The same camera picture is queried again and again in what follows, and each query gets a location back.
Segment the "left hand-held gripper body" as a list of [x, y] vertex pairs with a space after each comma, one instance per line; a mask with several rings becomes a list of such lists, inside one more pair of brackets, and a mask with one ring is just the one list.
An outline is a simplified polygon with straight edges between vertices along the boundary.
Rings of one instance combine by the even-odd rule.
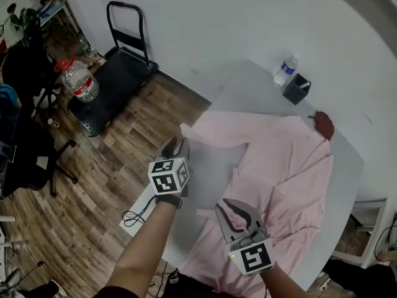
[[187, 161], [177, 157], [151, 162], [148, 177], [156, 196], [180, 194], [190, 179]]

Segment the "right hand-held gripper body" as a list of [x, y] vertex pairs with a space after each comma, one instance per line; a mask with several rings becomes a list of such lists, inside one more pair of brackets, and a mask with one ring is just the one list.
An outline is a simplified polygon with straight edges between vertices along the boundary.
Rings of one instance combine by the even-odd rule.
[[275, 266], [272, 240], [262, 232], [234, 241], [228, 256], [244, 276], [252, 276]]

